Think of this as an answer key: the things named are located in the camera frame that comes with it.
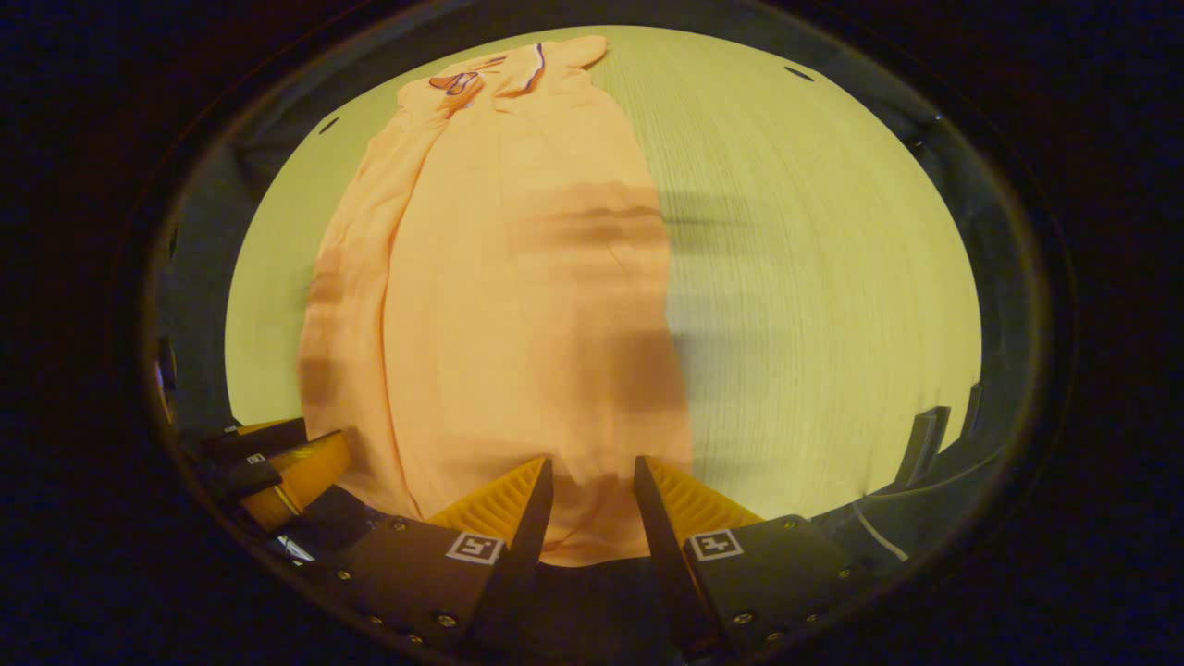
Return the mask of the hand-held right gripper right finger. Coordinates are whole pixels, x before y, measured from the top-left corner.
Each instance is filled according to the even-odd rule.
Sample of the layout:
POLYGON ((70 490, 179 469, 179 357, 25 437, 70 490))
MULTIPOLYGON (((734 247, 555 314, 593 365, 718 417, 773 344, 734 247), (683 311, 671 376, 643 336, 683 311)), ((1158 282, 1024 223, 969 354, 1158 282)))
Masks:
POLYGON ((864 568, 807 518, 764 519, 646 455, 633 493, 686 660, 772 660, 864 594, 864 568))

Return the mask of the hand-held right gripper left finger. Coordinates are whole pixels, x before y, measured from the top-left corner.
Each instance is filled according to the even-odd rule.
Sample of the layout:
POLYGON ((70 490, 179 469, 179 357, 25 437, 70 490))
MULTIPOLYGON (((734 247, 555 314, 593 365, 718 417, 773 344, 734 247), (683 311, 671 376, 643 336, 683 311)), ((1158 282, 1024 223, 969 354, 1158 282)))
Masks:
POLYGON ((444 655, 502 655, 554 501, 536 457, 426 520, 392 517, 322 561, 322 593, 352 616, 444 655))

